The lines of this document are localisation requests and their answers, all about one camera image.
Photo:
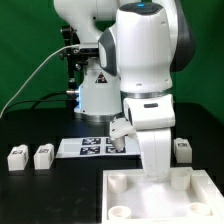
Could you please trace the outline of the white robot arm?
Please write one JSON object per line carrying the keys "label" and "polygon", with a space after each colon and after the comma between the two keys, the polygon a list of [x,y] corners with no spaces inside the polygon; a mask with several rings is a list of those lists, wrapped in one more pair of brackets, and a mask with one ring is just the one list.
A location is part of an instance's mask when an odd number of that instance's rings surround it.
{"label": "white robot arm", "polygon": [[69,66],[84,71],[74,112],[108,121],[116,149],[138,141],[144,173],[168,174],[175,125],[171,74],[195,52],[180,0],[54,0],[68,23]]}

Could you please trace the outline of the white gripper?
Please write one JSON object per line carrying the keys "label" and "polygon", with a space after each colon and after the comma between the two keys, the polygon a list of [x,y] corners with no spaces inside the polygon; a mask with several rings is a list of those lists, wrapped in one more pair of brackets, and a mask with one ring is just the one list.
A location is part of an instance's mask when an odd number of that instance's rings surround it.
{"label": "white gripper", "polygon": [[138,131],[137,139],[145,175],[166,177],[171,161],[171,129]]}

